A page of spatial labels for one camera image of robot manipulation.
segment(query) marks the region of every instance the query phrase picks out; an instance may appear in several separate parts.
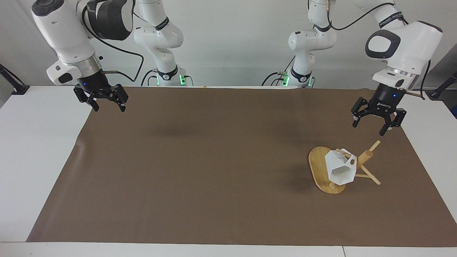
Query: white table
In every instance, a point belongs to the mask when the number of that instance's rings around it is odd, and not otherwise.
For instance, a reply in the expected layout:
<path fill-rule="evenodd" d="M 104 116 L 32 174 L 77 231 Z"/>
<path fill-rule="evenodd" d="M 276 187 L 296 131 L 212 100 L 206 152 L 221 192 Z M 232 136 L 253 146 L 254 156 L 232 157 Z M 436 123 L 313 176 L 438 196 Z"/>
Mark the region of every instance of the white table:
<path fill-rule="evenodd" d="M 0 109 L 1 257 L 457 256 L 457 248 L 24 243 L 91 110 L 76 101 L 72 89 L 31 87 Z M 408 111 L 403 122 L 406 135 L 457 220 L 457 120 L 442 102 L 405 96 L 400 107 Z"/>

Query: white wall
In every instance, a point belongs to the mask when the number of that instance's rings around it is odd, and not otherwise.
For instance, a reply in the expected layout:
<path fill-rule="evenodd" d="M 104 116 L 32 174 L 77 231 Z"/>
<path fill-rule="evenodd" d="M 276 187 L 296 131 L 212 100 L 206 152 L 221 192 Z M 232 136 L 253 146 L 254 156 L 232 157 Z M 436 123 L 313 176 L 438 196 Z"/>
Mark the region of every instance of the white wall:
<path fill-rule="evenodd" d="M 50 85 L 46 68 L 57 60 L 34 26 L 30 6 L 34 0 L 2 0 L 0 8 L 0 62 L 31 85 Z M 174 49 L 176 61 L 199 86 L 259 85 L 266 75 L 283 70 L 293 57 L 287 46 L 289 34 L 309 29 L 306 0 L 163 0 L 166 12 L 184 33 L 184 44 Z M 457 43 L 457 1 L 398 0 L 409 22 L 424 20 L 441 27 L 445 36 L 432 59 L 435 65 Z M 342 27 L 363 12 L 349 1 L 337 1 L 332 19 Z M 135 26 L 145 24 L 135 19 Z M 338 32 L 333 49 L 316 52 L 316 87 L 375 88 L 372 75 L 385 65 L 366 57 L 366 39 L 378 29 L 370 16 L 350 29 Z M 92 40 L 104 56 L 105 70 L 120 70 L 133 76 L 139 58 L 120 53 Z M 154 68 L 145 50 L 133 41 L 133 35 L 116 46 L 146 57 L 140 77 Z M 131 83 L 119 75 L 109 75 L 111 83 Z"/>

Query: brown mat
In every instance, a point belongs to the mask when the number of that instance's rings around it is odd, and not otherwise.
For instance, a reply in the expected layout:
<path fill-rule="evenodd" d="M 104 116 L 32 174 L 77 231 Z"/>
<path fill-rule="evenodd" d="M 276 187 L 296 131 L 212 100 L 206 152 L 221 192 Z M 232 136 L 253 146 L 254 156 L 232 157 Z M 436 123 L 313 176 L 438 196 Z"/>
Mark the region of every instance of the brown mat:
<path fill-rule="evenodd" d="M 457 246 L 402 129 L 381 138 L 376 117 L 352 128 L 350 108 L 372 91 L 127 91 L 125 113 L 99 101 L 90 114 L 27 241 Z M 366 166 L 381 186 L 316 187 L 312 148 L 359 154 L 378 139 Z"/>

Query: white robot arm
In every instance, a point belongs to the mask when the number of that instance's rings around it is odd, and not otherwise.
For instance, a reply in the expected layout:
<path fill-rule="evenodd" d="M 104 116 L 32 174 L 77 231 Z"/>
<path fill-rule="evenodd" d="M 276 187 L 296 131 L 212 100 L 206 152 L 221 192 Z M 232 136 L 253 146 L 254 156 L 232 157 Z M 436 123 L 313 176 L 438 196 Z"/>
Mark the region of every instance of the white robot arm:
<path fill-rule="evenodd" d="M 336 42 L 336 33 L 330 23 L 330 9 L 336 0 L 310 0 L 308 18 L 314 23 L 314 30 L 298 31 L 289 38 L 289 47 L 295 51 L 296 60 L 287 71 L 289 85 L 306 87 L 311 77 L 314 50 L 329 49 Z M 422 73 L 424 65 L 436 51 L 442 37 L 442 30 L 423 21 L 405 25 L 402 12 L 393 0 L 352 0 L 362 10 L 370 12 L 379 23 L 381 30 L 372 34 L 365 47 L 372 59 L 387 63 L 387 68 L 376 73 L 373 80 L 379 82 L 370 101 L 362 97 L 351 109 L 354 115 L 353 126 L 360 118 L 376 115 L 384 118 L 385 125 L 380 131 L 384 135 L 388 129 L 399 127 L 406 111 L 397 109 L 405 94 L 411 90 Z"/>
<path fill-rule="evenodd" d="M 371 9 L 384 3 L 382 0 L 352 0 L 363 9 Z M 397 105 L 407 90 L 411 90 L 422 73 L 423 67 L 430 61 L 441 41 L 443 31 L 423 21 L 405 25 L 403 14 L 398 11 L 393 1 L 373 11 L 372 15 L 379 22 L 381 30 L 373 33 L 365 46 L 366 54 L 372 59 L 387 63 L 387 68 L 376 73 L 373 80 L 379 86 L 370 101 L 360 97 L 351 109 L 354 115 L 353 127 L 366 115 L 384 118 L 385 125 L 379 134 L 383 136 L 389 129 L 399 127 L 406 111 Z"/>
<path fill-rule="evenodd" d="M 336 32 L 327 20 L 327 4 L 336 0 L 311 0 L 308 19 L 314 24 L 313 30 L 294 32 L 289 37 L 289 47 L 295 52 L 294 65 L 287 70 L 288 85 L 308 87 L 315 58 L 311 51 L 332 48 L 336 43 Z"/>
<path fill-rule="evenodd" d="M 59 60 L 48 68 L 47 74 L 56 85 L 77 80 L 74 92 L 80 102 L 99 107 L 96 99 L 108 99 L 118 104 L 122 112 L 128 95 L 118 84 L 110 86 L 101 69 L 100 60 L 89 43 L 81 24 L 87 10 L 91 28 L 101 38 L 123 40 L 132 31 L 133 23 L 124 22 L 126 13 L 133 10 L 131 0 L 90 0 L 84 2 L 84 11 L 66 0 L 37 0 L 32 5 L 32 16 L 41 34 L 56 51 Z"/>
<path fill-rule="evenodd" d="M 161 0 L 137 0 L 143 18 L 152 26 L 135 29 L 135 42 L 144 47 L 154 58 L 159 86 L 186 85 L 186 71 L 176 64 L 171 48 L 178 48 L 184 36 L 165 13 Z"/>

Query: oval wooden base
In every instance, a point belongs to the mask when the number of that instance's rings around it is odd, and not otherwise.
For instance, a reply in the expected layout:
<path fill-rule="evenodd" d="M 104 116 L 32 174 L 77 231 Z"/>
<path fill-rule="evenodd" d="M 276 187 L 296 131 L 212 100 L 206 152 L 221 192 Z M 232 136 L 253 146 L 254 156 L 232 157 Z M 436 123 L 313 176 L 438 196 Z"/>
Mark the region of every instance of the oval wooden base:
<path fill-rule="evenodd" d="M 329 180 L 327 165 L 325 163 L 325 155 L 330 151 L 331 149 L 327 147 L 316 147 L 309 153 L 308 160 L 309 165 L 311 166 L 311 172 L 313 173 L 314 182 L 317 187 L 325 193 L 338 194 L 346 188 L 346 185 L 333 185 L 333 183 Z"/>

